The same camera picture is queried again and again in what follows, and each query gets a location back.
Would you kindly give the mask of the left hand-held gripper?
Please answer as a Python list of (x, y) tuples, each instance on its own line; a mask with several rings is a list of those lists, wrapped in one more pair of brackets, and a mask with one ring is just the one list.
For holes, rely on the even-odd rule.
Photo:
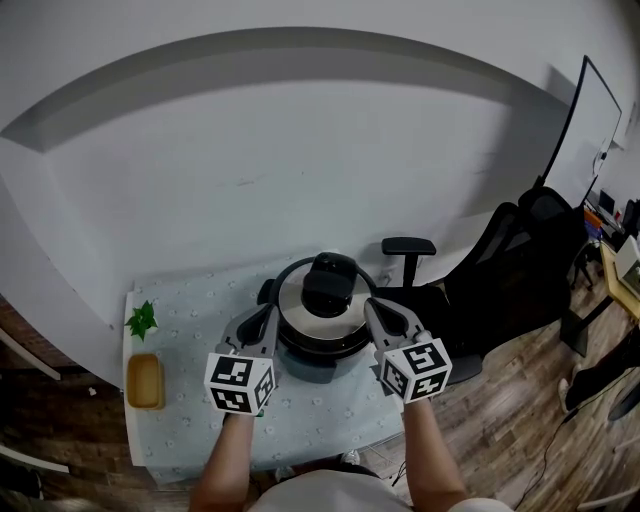
[(208, 355), (204, 386), (224, 413), (257, 416), (276, 388), (274, 354), (279, 333), (275, 304), (255, 306), (227, 324)]

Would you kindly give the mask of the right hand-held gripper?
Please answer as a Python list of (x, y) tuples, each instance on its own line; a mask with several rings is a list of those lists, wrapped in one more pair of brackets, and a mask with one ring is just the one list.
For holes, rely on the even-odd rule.
[(364, 314), (378, 350), (382, 386), (403, 404), (440, 394), (453, 367), (441, 339), (425, 330), (412, 310), (388, 299), (369, 298)]

